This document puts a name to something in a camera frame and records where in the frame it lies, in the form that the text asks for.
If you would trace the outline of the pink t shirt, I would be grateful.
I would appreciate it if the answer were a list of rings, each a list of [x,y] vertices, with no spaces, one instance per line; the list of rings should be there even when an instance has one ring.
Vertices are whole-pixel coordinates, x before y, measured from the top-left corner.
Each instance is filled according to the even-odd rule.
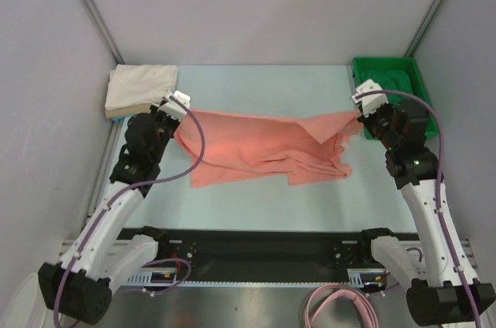
[[[174,137],[199,165],[191,185],[200,188],[282,174],[289,185],[347,178],[341,157],[362,130],[357,111],[308,118],[248,116],[196,110]]]

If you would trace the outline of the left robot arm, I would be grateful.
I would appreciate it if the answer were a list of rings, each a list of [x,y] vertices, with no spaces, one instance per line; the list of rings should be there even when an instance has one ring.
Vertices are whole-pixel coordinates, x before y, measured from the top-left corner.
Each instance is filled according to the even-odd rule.
[[[109,255],[152,186],[189,174],[185,170],[168,178],[159,176],[165,148],[186,117],[195,117],[188,106],[166,102],[129,119],[125,143],[93,216],[59,261],[45,262],[38,270],[43,301],[53,312],[55,326],[60,326],[62,316],[75,324],[95,325],[108,311],[114,294],[140,268],[187,263],[173,257],[167,232],[150,226],[142,227],[124,248]]]

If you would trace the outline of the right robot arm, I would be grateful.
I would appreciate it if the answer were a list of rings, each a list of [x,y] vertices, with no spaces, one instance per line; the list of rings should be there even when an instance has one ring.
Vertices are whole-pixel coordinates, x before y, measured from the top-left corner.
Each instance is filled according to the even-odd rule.
[[[480,282],[467,259],[447,202],[442,155],[425,146],[432,107],[416,97],[392,105],[385,95],[361,95],[356,103],[359,121],[386,150],[387,170],[412,214],[423,253],[421,262],[413,262],[391,231],[379,229],[357,248],[359,261],[381,263],[393,274],[419,326],[480,327],[495,290]]]

